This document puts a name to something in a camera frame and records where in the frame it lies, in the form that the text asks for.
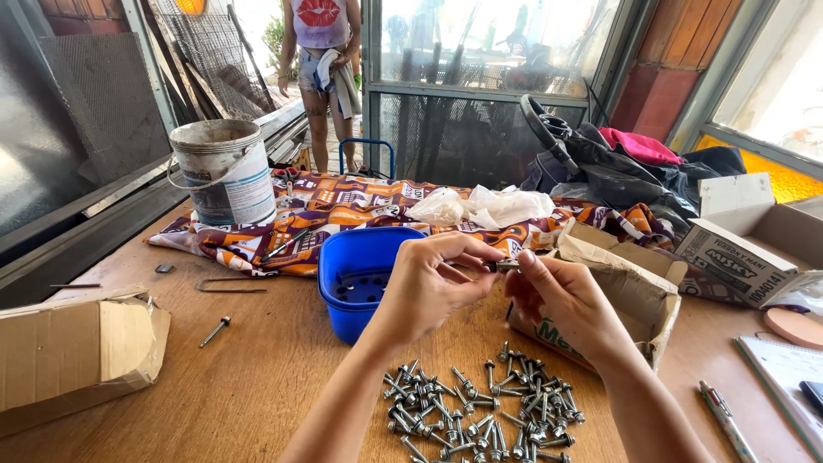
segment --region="notebook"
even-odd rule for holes
[[[823,463],[823,416],[800,391],[800,381],[823,382],[823,352],[747,336],[738,336],[734,342]]]

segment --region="woman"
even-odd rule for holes
[[[500,250],[459,231],[404,242],[377,311],[278,463],[355,463],[393,358],[460,307],[487,297],[501,275],[489,273],[481,262],[503,258]],[[474,269],[479,277],[472,280],[447,260]],[[713,461],[588,268],[529,250],[520,252],[518,262],[522,273],[506,274],[505,294],[532,322],[550,317],[597,368],[629,461]]]
[[[277,86],[283,96],[288,96],[286,88],[289,86],[289,63],[295,56],[295,47],[300,45],[297,84],[303,97],[306,116],[309,117],[314,163],[319,172],[326,172],[326,109],[329,106],[332,108],[334,133],[338,141],[352,136],[352,120],[343,119],[343,113],[337,104],[334,82],[327,89],[319,88],[314,79],[314,71],[328,49],[334,48],[341,52],[329,68],[332,72],[349,65],[356,56],[360,50],[360,5],[357,0],[283,0],[283,12],[286,16],[286,37],[283,39]],[[354,144],[348,142],[343,145],[343,152],[346,154],[347,169],[357,171]]]

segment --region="scissors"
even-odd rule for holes
[[[297,180],[297,177],[300,176],[300,173],[294,167],[287,167],[286,169],[275,169],[274,176],[278,179],[283,179],[286,182],[286,192],[291,197],[291,186],[294,184],[294,181]]]

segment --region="open cardboard box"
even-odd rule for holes
[[[656,372],[680,309],[677,285],[688,265],[633,243],[620,243],[614,236],[573,218],[558,236],[557,249],[550,255],[591,269],[637,349]],[[539,326],[534,325],[523,321],[518,310],[514,306],[509,313],[513,328],[594,370],[563,339],[551,319],[543,318]]]
[[[755,308],[823,299],[823,220],[775,204],[768,173],[699,181],[700,218],[675,254]]]
[[[140,285],[0,311],[0,437],[154,384],[170,318]]]

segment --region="table surface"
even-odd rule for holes
[[[157,305],[171,312],[158,382],[0,439],[3,461],[277,460],[349,347],[334,337],[314,279],[223,283],[267,288],[264,293],[198,292],[198,281],[236,273],[203,257],[142,243],[143,237],[158,232],[190,207],[189,201],[181,204],[76,281],[101,283],[108,289],[143,283]],[[175,269],[156,274],[159,264],[173,264]],[[56,297],[96,291],[63,290]],[[419,358],[426,374],[439,375],[445,384],[456,384],[449,371],[455,365],[482,385],[483,363],[508,340],[513,348],[542,359],[547,371],[574,386],[575,402],[587,421],[570,425],[569,433],[577,439],[567,452],[572,461],[626,461],[599,377],[509,329],[504,320],[508,305],[498,285],[486,300],[456,312],[441,329],[413,344],[395,359],[392,369]],[[227,315],[232,317],[231,326],[205,348],[198,348]],[[758,311],[684,297],[658,375],[718,461],[737,461],[737,457],[696,392],[699,380],[723,393],[761,462],[814,461],[732,343],[736,335],[768,332],[762,318]],[[456,399],[445,397],[446,406],[457,405]],[[506,398],[501,409],[516,414],[516,402]],[[381,398],[374,409],[360,461],[409,461],[409,451],[386,429],[387,406]],[[329,419],[345,426],[344,417],[333,410],[328,413]],[[478,409],[470,420],[486,413]],[[514,432],[514,425],[504,424],[509,446]],[[318,445],[323,445],[322,439],[318,436]],[[420,442],[430,459],[438,451],[433,442]]]

